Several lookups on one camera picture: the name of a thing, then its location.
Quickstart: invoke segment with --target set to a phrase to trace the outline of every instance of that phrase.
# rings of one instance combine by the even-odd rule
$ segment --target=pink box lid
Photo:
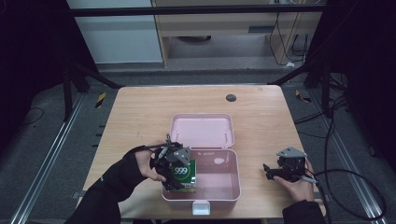
[[[231,148],[233,123],[228,114],[175,114],[171,141],[191,148]]]

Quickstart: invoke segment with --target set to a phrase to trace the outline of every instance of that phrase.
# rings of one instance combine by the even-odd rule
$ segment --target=printed number
[[[176,167],[175,168],[175,175],[184,175],[189,171],[187,167]]]

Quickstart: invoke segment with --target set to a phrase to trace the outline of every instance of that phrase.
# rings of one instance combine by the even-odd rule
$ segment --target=black horizontal bar
[[[116,8],[82,8],[54,13],[65,13],[73,17],[103,16],[143,16],[175,14],[223,14],[223,13],[265,13],[265,12],[316,12],[338,7],[326,4],[314,5],[241,5],[241,6],[201,6],[201,7],[116,7]]]

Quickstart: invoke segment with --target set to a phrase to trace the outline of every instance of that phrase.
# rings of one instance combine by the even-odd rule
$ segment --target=table top
[[[226,100],[228,94],[236,101]],[[241,196],[231,211],[193,216],[175,210],[162,196],[162,184],[143,181],[120,203],[123,218],[282,217],[293,203],[288,192],[267,180],[262,164],[276,168],[276,153],[292,146],[303,150],[282,90],[271,85],[124,87],[118,92],[84,189],[131,148],[165,140],[179,113],[224,113],[232,117]]]

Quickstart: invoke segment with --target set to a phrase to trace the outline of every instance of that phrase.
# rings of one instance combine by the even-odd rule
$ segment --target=white wall
[[[67,0],[71,8],[151,7],[149,0]],[[161,63],[154,17],[81,17],[78,27],[96,63]]]

